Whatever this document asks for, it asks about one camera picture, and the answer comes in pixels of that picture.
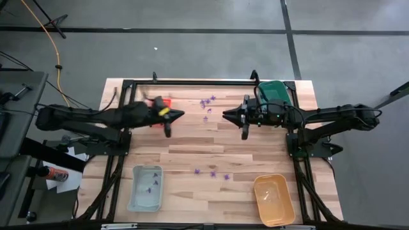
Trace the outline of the yellow plastic bin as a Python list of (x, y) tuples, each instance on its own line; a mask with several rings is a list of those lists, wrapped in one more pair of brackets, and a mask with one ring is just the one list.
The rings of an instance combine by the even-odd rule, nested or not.
[(258, 176), (254, 195), (262, 223), (267, 227), (285, 226), (295, 220), (295, 211), (286, 178), (281, 174)]

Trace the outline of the black clamp tool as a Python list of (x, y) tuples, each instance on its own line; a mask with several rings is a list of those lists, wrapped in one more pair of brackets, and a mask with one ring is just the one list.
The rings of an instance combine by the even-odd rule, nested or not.
[(5, 105), (9, 101), (19, 101), (20, 96), (22, 96), (25, 92), (32, 90), (31, 86), (28, 86), (26, 84), (22, 84), (22, 86), (23, 88), (17, 93), (11, 93), (11, 92), (1, 93), (0, 94), (0, 105)]

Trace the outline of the white paper sheets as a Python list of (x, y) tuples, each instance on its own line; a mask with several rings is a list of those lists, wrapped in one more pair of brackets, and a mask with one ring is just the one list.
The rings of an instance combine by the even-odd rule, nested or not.
[[(81, 153), (77, 155), (75, 153), (74, 147), (69, 147), (67, 154), (75, 158), (78, 158), (79, 160), (82, 160), (83, 162), (87, 161), (88, 159), (88, 156), (85, 153)], [(60, 181), (46, 180), (47, 188), (49, 190), (52, 188), (56, 188), (56, 193), (58, 194), (58, 193), (63, 193), (63, 192), (67, 192), (70, 190), (77, 190), (79, 188), (79, 185), (81, 184), (81, 179), (82, 179), (81, 172), (77, 172), (71, 169), (57, 166), (49, 162), (43, 162), (43, 165), (51, 166), (56, 169), (62, 169), (68, 172), (68, 179), (66, 181), (60, 182)]]

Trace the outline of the black slanted pole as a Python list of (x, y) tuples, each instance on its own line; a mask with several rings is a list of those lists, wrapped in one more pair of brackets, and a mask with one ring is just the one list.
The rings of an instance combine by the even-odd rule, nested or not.
[(375, 108), (380, 109), (385, 107), (386, 105), (391, 104), (392, 102), (395, 102), (396, 100), (399, 100), (407, 95), (409, 95), (409, 81), (391, 91), (388, 97)]

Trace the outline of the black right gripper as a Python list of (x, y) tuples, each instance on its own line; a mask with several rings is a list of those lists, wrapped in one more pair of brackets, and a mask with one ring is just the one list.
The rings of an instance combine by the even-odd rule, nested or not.
[(264, 118), (268, 105), (267, 103), (259, 103), (258, 98), (250, 99), (249, 95), (243, 98), (242, 108), (237, 107), (223, 112), (223, 118), (233, 123), (239, 128), (242, 128), (242, 140), (247, 140), (249, 136), (250, 124), (261, 126), (261, 121)]

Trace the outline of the teal plastic bin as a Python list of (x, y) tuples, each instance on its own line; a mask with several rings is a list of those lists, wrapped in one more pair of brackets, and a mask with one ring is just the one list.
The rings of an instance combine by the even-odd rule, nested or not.
[(261, 103), (267, 103), (271, 99), (278, 99), (285, 101), (287, 104), (292, 104), (286, 86), (279, 80), (261, 82), (256, 89), (256, 93)]

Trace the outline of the grey side table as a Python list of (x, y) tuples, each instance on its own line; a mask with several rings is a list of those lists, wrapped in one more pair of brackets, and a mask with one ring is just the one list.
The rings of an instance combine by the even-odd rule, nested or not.
[(17, 93), (26, 84), (31, 91), (20, 96), (19, 101), (9, 101), (0, 106), (9, 113), (9, 122), (0, 137), (0, 158), (18, 155), (22, 141), (31, 124), (36, 104), (40, 101), (48, 74), (44, 72), (0, 72), (0, 93)]

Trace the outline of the orange and black can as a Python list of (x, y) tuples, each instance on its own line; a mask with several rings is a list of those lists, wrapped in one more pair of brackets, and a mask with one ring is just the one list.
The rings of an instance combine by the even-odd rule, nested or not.
[(56, 169), (55, 167), (43, 166), (37, 170), (37, 175), (46, 180), (65, 182), (68, 177), (68, 171)]

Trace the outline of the black metal beam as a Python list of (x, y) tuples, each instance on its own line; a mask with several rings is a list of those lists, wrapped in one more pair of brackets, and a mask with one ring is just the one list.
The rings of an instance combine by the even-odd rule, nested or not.
[(22, 141), (19, 153), (29, 155), (38, 160), (43, 160), (82, 173), (86, 166), (85, 161), (68, 155), (62, 151), (53, 149), (30, 138), (25, 137)]

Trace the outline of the black tripod stand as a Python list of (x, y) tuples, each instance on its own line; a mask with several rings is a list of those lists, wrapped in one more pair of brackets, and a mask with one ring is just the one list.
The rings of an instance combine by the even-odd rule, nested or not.
[(36, 7), (43, 13), (43, 15), (47, 18), (48, 22), (45, 23), (43, 26), (44, 27), (49, 27), (49, 28), (54, 28), (57, 33), (63, 38), (66, 39), (66, 35), (64, 32), (62, 32), (60, 28), (60, 24), (68, 18), (68, 14), (64, 14), (62, 16), (56, 17), (56, 18), (51, 18), (49, 14), (41, 7), (41, 5), (38, 3), (37, 0), (32, 0)]

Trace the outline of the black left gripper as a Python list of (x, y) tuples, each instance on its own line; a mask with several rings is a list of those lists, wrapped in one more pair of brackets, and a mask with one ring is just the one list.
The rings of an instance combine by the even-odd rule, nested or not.
[(164, 126), (164, 133), (166, 137), (171, 136), (171, 123), (176, 121), (178, 118), (182, 117), (185, 112), (177, 109), (170, 109), (169, 112), (164, 116), (159, 116), (158, 112), (163, 108), (148, 106), (146, 102), (143, 102), (145, 109), (147, 110), (147, 118), (149, 126), (156, 125), (158, 123), (163, 124)]

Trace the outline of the pale grey plastic bin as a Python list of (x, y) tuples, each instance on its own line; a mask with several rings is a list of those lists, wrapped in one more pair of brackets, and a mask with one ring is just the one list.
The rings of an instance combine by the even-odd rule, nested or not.
[(133, 179), (127, 210), (131, 212), (156, 212), (162, 206), (164, 173), (159, 165), (136, 165), (132, 169)]

